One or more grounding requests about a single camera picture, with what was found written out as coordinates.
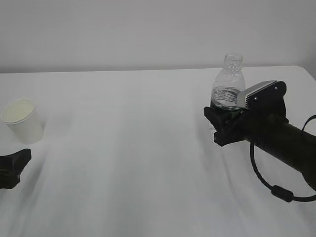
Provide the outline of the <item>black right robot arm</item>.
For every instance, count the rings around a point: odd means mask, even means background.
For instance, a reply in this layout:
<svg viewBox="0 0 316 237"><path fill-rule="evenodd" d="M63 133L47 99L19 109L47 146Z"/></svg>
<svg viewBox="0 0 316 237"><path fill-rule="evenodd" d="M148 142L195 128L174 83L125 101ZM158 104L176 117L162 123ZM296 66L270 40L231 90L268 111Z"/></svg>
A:
<svg viewBox="0 0 316 237"><path fill-rule="evenodd" d="M283 81L260 82L238 94L238 110L211 105L204 108L204 115L216 130L216 144L223 147L254 141L255 146L299 171L314 189L316 138L289 123L284 102L286 90Z"/></svg>

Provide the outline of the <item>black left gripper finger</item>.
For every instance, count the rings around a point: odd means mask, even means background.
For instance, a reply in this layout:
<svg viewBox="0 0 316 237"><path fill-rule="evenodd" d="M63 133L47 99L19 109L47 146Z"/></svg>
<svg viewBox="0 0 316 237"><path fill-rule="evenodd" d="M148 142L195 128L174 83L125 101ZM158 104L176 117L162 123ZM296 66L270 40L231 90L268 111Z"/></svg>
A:
<svg viewBox="0 0 316 237"><path fill-rule="evenodd" d="M31 149L0 157L0 188L13 189L20 182L20 175L31 160Z"/></svg>

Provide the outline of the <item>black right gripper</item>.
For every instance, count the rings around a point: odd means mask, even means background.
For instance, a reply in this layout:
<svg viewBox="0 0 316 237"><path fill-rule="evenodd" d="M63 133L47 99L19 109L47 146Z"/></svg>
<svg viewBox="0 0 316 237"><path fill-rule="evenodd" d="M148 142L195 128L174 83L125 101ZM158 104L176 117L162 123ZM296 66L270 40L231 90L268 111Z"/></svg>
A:
<svg viewBox="0 0 316 237"><path fill-rule="evenodd" d="M224 146L258 138L273 126L289 123L284 102L286 91L286 83L277 81L259 92L258 99L250 101L249 109L240 108L235 116L227 110L205 107L204 116L211 124L215 143Z"/></svg>

